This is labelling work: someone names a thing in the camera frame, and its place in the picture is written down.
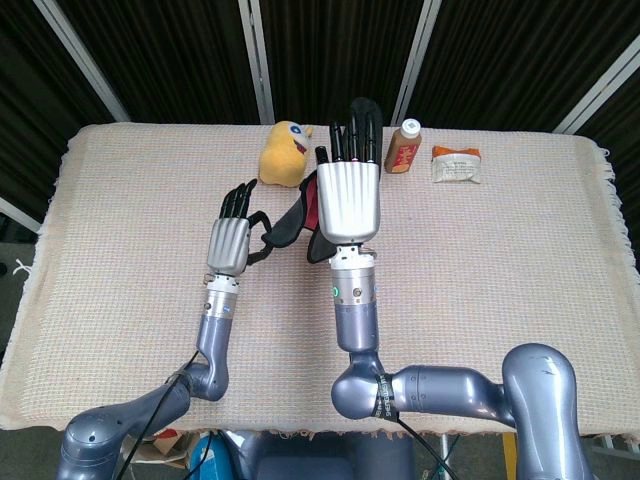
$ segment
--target orange label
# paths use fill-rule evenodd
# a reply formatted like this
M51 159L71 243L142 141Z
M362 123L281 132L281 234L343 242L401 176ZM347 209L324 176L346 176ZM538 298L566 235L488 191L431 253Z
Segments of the orange label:
M418 145L403 145L398 148L398 154L391 167L392 172L406 172L411 167Z
M440 145L436 145L433 147L432 154L434 157L439 157L440 155L448 155L450 153L467 153L469 155L475 155L476 157L480 156L480 150L477 148L467 148L466 150L453 150L452 148L441 147Z

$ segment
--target bottle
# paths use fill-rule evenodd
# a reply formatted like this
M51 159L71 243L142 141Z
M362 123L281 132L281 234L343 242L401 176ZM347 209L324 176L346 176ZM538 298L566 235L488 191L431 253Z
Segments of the bottle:
M407 118L391 137L391 145L384 161L384 169L387 173L408 172L420 142L422 142L420 122Z

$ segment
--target woven fabric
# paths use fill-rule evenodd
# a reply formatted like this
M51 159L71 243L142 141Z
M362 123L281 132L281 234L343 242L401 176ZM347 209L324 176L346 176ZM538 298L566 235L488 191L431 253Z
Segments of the woven fabric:
M87 408L155 388L189 358L211 225L226 192L257 175L268 133L114 124L70 142L0 372L0 426L62 429ZM328 144L327 129L312 140ZM478 148L482 183L432 183L434 144ZM581 432L638 436L639 282L611 176L580 137L423 130L411 171L383 174L380 232L368 244L387 371L469 366L500 382L512 347L547 343L575 367ZM276 220L297 196L258 185L250 211ZM229 389L217 403L193 400L176 428L397 430L331 404L348 358L336 345L329 266L307 264L308 238L242 275ZM421 431L507 430L405 417Z

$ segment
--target robot finger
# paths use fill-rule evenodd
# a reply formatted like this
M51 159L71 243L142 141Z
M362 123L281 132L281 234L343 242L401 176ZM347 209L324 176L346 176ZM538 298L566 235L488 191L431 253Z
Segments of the robot finger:
M318 165L329 163L329 156L325 147L316 147L316 162Z
M251 201L251 192L253 191L257 183L258 180L256 180L255 178L247 183L244 197L242 198L242 202L239 205L238 216L240 218L247 218L247 212L249 211L249 202Z
M331 158L334 162L344 161L344 146L342 144L342 131L338 122L331 122L329 127L329 137L331 138Z
M364 161L366 163L376 163L376 129L373 123L373 115L367 113L366 116L366 130L364 141Z
M227 211L227 207L229 206L229 203L231 202L231 195L233 194L234 190L231 190L229 193L227 193L224 197L224 200L222 201L222 207L220 207L220 218L225 218L225 212Z
M349 162L362 161L362 155L360 155L360 144L358 142L358 119L354 114L351 114L351 121L349 122L345 133L349 149L347 160Z
M229 203L227 204L227 208L224 211L225 218L233 217L233 210L235 209L238 195L240 194L240 191L242 189L244 189L244 183L241 183L240 185L238 185L238 188L230 192L231 196L229 197Z

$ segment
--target stuffed animal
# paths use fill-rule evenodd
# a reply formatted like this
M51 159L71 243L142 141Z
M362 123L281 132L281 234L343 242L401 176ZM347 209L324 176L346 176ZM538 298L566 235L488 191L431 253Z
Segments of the stuffed animal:
M312 131L311 127L303 130L294 122L276 123L260 155L260 180L285 187L300 185L307 166L306 154Z

